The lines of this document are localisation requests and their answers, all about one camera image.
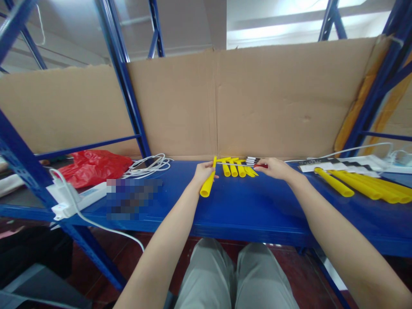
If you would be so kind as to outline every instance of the yellow plastic tube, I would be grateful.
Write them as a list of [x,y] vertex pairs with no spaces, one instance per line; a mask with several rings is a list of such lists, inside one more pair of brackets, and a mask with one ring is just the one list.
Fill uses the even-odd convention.
[[[216,162],[226,163],[226,162],[229,161],[230,159],[231,159],[231,157],[222,158],[222,159],[217,160]],[[225,177],[229,177],[229,176],[230,176],[229,166],[223,164],[222,167],[223,167],[223,175],[225,175]]]
[[383,185],[385,185],[387,187],[390,187],[394,190],[402,192],[403,194],[407,195],[408,197],[410,197],[412,199],[412,189],[411,188],[408,188],[408,187],[405,187],[405,186],[402,186],[402,185],[398,185],[396,183],[389,182],[389,181],[386,181],[386,180],[383,180],[383,179],[378,179],[378,178],[373,178],[373,177],[370,177],[370,176],[366,176],[366,175],[364,175],[364,177],[369,179],[370,181],[383,184]]
[[[228,160],[228,162],[230,164],[235,164],[234,161],[237,161],[237,160],[239,160],[239,158],[230,159],[230,160]],[[229,165],[229,166],[230,166],[230,172],[232,173],[232,176],[237,177],[239,173],[237,172],[236,166],[234,166],[234,165]]]
[[[216,156],[213,159],[213,167],[216,168]],[[213,180],[215,179],[215,172],[212,172],[209,178],[205,181],[202,188],[200,189],[200,195],[202,197],[208,197],[210,195],[210,190],[212,189]]]
[[331,185],[333,189],[338,191],[344,197],[352,197],[354,196],[355,192],[341,183],[339,180],[333,178],[331,175],[327,174],[323,169],[320,167],[315,168],[315,173],[322,177],[328,184]]
[[402,192],[399,192],[398,190],[394,190],[391,187],[388,187],[388,186],[386,186],[384,184],[381,184],[379,182],[374,182],[373,180],[370,180],[369,178],[367,178],[363,175],[352,174],[351,177],[359,179],[360,181],[363,181],[363,182],[369,184],[372,188],[374,188],[377,191],[381,192],[383,194],[382,199],[384,199],[388,203],[391,203],[391,204],[395,204],[395,203],[406,204],[406,203],[409,203],[412,200],[412,197],[409,197],[406,194],[403,194]]
[[254,173],[252,173],[253,170],[250,167],[245,167],[245,172],[246,172],[246,174],[248,174],[252,178],[256,177],[256,175]]
[[[237,160],[236,164],[242,164],[242,162],[246,162],[246,160]],[[244,167],[237,167],[237,170],[239,171],[239,176],[244,178],[246,177],[246,171]]]
[[382,193],[364,184],[363,182],[360,182],[359,180],[348,177],[347,175],[342,173],[342,171],[330,170],[328,172],[331,173],[333,176],[339,178],[343,182],[346,182],[352,188],[366,195],[368,198],[372,200],[379,200],[382,197]]

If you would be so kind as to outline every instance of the hand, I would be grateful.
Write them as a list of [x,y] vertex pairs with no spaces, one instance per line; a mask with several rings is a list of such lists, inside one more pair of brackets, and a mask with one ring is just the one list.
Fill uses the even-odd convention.
[[276,179],[283,179],[286,182],[290,182],[301,175],[301,173],[291,168],[285,162],[276,158],[260,159],[258,165],[263,164],[267,164],[267,168],[255,167],[254,170]]
[[211,173],[215,171],[215,168],[212,166],[213,161],[199,163],[196,167],[196,171],[194,172],[193,181],[197,184],[203,185],[203,183],[209,178]]

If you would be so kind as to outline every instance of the white charger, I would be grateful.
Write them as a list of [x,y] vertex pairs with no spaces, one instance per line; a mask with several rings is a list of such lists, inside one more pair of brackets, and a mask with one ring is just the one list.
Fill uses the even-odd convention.
[[106,196],[107,193],[107,183],[102,182],[84,191],[81,194],[78,194],[76,189],[72,184],[64,184],[61,179],[53,175],[53,184],[46,187],[47,191],[54,197],[57,201],[57,205],[53,206],[51,210],[55,213],[54,220],[60,221],[61,219],[70,218],[71,216],[77,213],[73,200],[70,197],[70,193],[77,203],[79,211],[82,211],[91,204],[97,202]]

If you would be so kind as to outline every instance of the ceiling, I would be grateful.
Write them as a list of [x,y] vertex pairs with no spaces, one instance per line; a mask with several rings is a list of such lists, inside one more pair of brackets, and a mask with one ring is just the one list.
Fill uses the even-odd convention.
[[[382,32],[395,0],[340,0],[348,38]],[[132,60],[147,57],[153,29],[147,0],[115,0]],[[207,48],[315,42],[327,0],[158,0],[166,56]],[[48,67],[108,63],[94,0],[40,0],[46,44],[39,46]],[[7,13],[2,1],[0,11]],[[38,11],[27,27],[42,41]],[[333,29],[330,39],[337,39]],[[36,70],[22,39],[3,64],[10,72]]]

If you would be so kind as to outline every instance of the person's left hand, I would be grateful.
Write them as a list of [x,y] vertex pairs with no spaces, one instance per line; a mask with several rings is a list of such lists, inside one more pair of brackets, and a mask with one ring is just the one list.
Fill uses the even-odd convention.
[[196,167],[196,172],[194,172],[193,181],[202,184],[209,178],[212,172],[215,171],[213,167],[213,161],[199,163]]

